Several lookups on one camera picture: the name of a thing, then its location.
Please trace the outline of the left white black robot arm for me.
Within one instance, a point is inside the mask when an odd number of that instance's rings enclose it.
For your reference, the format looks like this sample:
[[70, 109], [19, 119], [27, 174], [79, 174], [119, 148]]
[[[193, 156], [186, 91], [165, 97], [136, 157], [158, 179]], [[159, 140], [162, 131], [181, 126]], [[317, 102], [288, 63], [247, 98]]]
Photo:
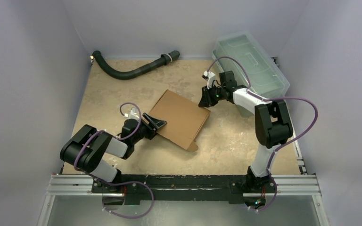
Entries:
[[103, 180], [103, 186], [115, 193], [122, 186], [122, 173], [103, 159], [104, 154], [126, 160], [134, 152], [137, 142], [152, 140], [166, 124], [167, 121], [146, 113], [141, 117], [128, 116], [116, 136], [85, 124], [62, 147], [59, 157], [76, 170]]

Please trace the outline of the brown cardboard box sheet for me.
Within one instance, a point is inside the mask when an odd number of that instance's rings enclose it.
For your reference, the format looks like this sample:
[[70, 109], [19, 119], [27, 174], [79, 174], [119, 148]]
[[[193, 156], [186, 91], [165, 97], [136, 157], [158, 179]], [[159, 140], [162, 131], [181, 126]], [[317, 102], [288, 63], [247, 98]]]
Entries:
[[210, 111], [198, 107], [195, 102], [173, 91], [166, 90], [148, 114], [167, 122], [159, 130], [159, 135], [188, 152], [195, 152], [198, 150], [196, 139], [209, 118]]

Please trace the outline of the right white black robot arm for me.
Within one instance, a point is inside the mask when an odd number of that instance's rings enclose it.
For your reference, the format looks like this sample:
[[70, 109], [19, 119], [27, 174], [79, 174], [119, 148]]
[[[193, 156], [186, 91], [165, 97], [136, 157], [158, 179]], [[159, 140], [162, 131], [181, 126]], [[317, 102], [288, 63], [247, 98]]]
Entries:
[[286, 144], [293, 135], [292, 123], [285, 101], [270, 101], [238, 85], [232, 71], [202, 75], [206, 85], [202, 87], [199, 107], [213, 107], [226, 100], [254, 114], [255, 135], [259, 146], [253, 163], [248, 167], [245, 179], [239, 185], [243, 192], [258, 192], [271, 181], [271, 168], [277, 155], [276, 148]]

